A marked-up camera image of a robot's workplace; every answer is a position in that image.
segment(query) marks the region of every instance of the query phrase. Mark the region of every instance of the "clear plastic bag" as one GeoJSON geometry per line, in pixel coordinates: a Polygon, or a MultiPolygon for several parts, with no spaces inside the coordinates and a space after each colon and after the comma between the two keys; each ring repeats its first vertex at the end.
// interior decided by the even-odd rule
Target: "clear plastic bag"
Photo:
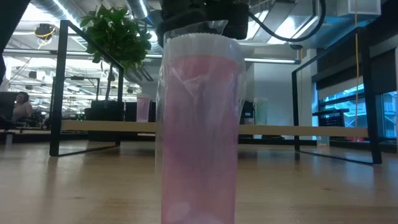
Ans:
{"type": "Polygon", "coordinates": [[[162,224],[234,223],[245,71],[227,37],[187,34],[165,44],[156,134],[162,224]]]}

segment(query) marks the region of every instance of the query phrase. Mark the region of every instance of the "potted plant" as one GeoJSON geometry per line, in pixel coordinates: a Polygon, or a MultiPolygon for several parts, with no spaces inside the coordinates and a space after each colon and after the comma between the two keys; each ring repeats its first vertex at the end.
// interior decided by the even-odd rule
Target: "potted plant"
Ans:
{"type": "MultiPolygon", "coordinates": [[[[88,16],[82,17],[80,27],[83,28],[85,34],[123,66],[125,73],[129,69],[141,66],[147,50],[150,50],[151,47],[149,39],[152,36],[145,29],[140,29],[138,23],[130,18],[126,8],[107,9],[101,6],[98,11],[90,11],[88,16]]],[[[94,55],[93,63],[101,63],[101,68],[103,61],[110,63],[105,101],[91,102],[91,109],[87,111],[87,119],[118,121],[120,117],[116,113],[117,103],[108,102],[111,82],[115,81],[114,64],[90,44],[87,46],[86,52],[94,55]]]]}

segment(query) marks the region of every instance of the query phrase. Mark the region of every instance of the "pink cup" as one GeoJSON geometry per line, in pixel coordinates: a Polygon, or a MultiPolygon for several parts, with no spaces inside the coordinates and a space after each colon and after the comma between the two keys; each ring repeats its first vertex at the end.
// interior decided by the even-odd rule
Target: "pink cup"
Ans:
{"type": "Polygon", "coordinates": [[[163,66],[162,224],[233,224],[241,65],[187,55],[163,66]]]}
{"type": "Polygon", "coordinates": [[[150,98],[148,95],[137,95],[137,122],[148,122],[150,98]]]}

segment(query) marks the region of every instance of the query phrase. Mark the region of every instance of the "green leaves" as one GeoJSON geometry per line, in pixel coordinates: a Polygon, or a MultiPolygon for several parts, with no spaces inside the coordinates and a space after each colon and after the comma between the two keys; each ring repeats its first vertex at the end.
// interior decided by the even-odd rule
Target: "green leaves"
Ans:
{"type": "Polygon", "coordinates": [[[106,17],[106,16],[104,16],[104,20],[105,20],[107,23],[112,22],[112,20],[111,20],[110,18],[106,17]]]}
{"type": "MultiPolygon", "coordinates": [[[[101,6],[98,12],[90,11],[88,16],[83,17],[80,24],[84,27],[91,21],[93,25],[84,32],[120,62],[126,70],[142,65],[147,50],[151,48],[148,40],[152,37],[141,30],[136,21],[126,18],[127,13],[128,10],[125,8],[118,10],[101,6]]],[[[86,52],[94,55],[93,63],[108,61],[91,45],[87,46],[86,52]]]]}
{"type": "Polygon", "coordinates": [[[80,23],[80,27],[86,26],[90,21],[90,19],[83,19],[80,23]]]}

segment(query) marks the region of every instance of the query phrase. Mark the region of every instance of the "white wall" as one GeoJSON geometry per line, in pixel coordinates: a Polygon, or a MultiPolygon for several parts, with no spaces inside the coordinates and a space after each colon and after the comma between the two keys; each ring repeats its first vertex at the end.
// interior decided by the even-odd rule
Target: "white wall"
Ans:
{"type": "Polygon", "coordinates": [[[142,94],[147,94],[150,96],[150,99],[153,102],[156,102],[156,93],[157,93],[157,80],[154,82],[147,82],[141,85],[142,87],[142,94]]]}
{"type": "Polygon", "coordinates": [[[246,100],[254,101],[254,63],[246,71],[246,100]]]}
{"type": "MultiPolygon", "coordinates": [[[[308,50],[305,63],[316,55],[316,50],[308,50]]],[[[293,96],[292,72],[299,65],[256,63],[254,66],[254,97],[268,99],[267,124],[292,126],[293,96]]],[[[318,108],[318,93],[312,76],[317,73],[317,65],[313,63],[297,74],[298,117],[301,126],[317,126],[317,119],[312,113],[318,108]]]]}
{"type": "Polygon", "coordinates": [[[254,97],[268,99],[268,125],[293,125],[292,72],[296,68],[286,64],[254,65],[254,97]]]}

